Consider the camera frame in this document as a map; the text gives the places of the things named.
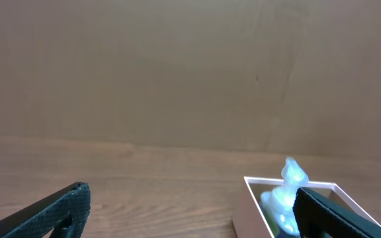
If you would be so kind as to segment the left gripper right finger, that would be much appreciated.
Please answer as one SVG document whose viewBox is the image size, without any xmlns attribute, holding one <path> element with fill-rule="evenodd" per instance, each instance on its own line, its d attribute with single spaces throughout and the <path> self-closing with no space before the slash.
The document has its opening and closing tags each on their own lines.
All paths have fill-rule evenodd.
<svg viewBox="0 0 381 238">
<path fill-rule="evenodd" d="M 310 188 L 299 188 L 293 206 L 304 238 L 381 238 L 381 227 Z"/>
</svg>

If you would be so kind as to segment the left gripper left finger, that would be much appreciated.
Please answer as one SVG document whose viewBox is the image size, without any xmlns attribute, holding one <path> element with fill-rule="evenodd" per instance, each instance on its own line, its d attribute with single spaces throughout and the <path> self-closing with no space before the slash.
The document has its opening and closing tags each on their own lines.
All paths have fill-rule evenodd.
<svg viewBox="0 0 381 238">
<path fill-rule="evenodd" d="M 75 182 L 0 220 L 0 237 L 78 238 L 91 210 L 86 182 Z"/>
</svg>

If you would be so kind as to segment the clear bottle dark liquid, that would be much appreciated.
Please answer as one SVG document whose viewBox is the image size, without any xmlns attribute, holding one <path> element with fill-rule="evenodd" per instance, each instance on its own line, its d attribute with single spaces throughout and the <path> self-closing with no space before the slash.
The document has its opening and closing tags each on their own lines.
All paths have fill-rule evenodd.
<svg viewBox="0 0 381 238">
<path fill-rule="evenodd" d="M 300 237 L 293 212 L 297 190 L 309 183 L 309 177 L 292 157 L 286 158 L 281 176 L 283 184 L 260 195 L 260 208 L 275 237 Z"/>
</svg>

